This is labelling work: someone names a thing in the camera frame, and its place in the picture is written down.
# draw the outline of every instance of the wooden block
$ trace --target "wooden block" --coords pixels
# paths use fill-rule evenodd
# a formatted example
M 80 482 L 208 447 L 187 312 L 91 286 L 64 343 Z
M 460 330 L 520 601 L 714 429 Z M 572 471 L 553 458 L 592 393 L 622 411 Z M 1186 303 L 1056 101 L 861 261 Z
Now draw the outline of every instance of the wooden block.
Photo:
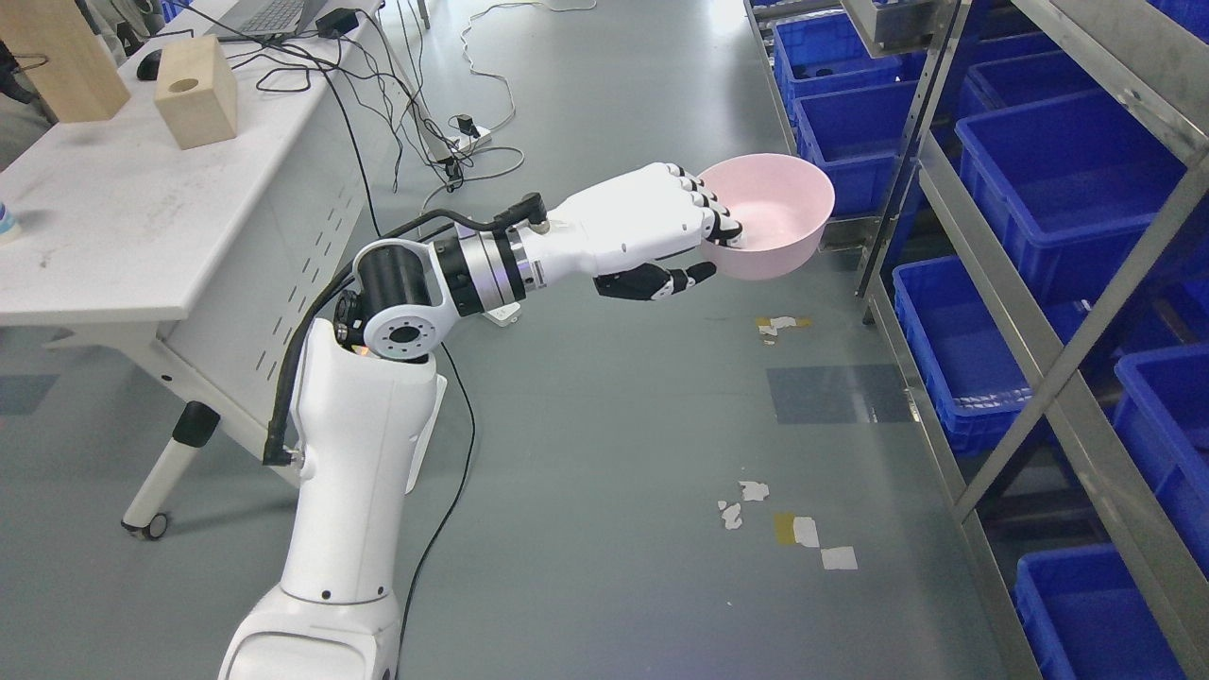
M 46 56 L 25 75 L 62 122 L 109 120 L 131 98 L 74 0 L 0 0 L 0 40 L 13 54 Z
M 172 42 L 160 58 L 155 105 L 181 149 L 238 133 L 236 82 L 213 35 Z

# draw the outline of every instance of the bottle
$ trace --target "bottle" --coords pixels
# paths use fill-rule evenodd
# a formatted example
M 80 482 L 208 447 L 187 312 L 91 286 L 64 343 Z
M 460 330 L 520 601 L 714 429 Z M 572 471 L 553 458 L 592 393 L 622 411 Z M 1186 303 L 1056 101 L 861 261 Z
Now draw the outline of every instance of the bottle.
M 7 206 L 0 203 L 0 244 L 7 243 L 21 235 L 21 225 L 17 224 L 17 215 Z

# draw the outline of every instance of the laptop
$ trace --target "laptop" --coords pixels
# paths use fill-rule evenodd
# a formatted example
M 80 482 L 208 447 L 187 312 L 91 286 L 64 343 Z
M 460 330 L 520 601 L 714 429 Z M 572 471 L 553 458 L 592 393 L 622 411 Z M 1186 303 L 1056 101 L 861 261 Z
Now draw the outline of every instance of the laptop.
M 312 28 L 319 10 L 328 0 L 238 0 L 219 24 L 235 29 L 227 30 L 218 24 L 208 34 L 219 40 L 244 40 L 239 34 L 251 38 L 294 38 Z

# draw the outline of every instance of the yellow tape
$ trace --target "yellow tape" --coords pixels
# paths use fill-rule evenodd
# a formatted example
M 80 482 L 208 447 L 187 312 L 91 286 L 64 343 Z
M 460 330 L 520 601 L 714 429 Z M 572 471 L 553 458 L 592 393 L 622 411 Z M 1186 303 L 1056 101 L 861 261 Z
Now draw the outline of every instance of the yellow tape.
M 793 518 L 792 512 L 779 512 L 773 515 L 773 530 L 777 543 L 792 546 L 797 542 L 793 537 Z

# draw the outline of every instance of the paper scrap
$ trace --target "paper scrap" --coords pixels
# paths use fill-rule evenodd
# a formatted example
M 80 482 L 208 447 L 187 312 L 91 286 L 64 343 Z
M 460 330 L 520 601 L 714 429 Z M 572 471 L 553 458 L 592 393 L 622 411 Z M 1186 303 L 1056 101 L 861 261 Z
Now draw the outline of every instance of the paper scrap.
M 793 542 L 808 548 L 818 547 L 818 525 L 812 517 L 793 518 Z
M 844 546 L 840 548 L 823 548 L 820 551 L 823 555 L 823 569 L 856 569 L 856 551 L 852 546 Z
M 768 484 L 762 482 L 739 482 L 739 486 L 744 490 L 745 501 L 763 501 L 768 497 Z
M 722 508 L 722 524 L 728 530 L 739 529 L 744 525 L 742 518 L 739 517 L 739 503 Z
M 805 317 L 779 316 L 756 318 L 756 327 L 759 329 L 760 340 L 765 345 L 776 345 L 776 338 L 782 328 L 805 328 L 808 325 L 810 325 L 810 319 Z
M 779 512 L 773 515 L 773 532 L 776 534 L 776 542 L 782 546 L 793 544 L 793 513 Z

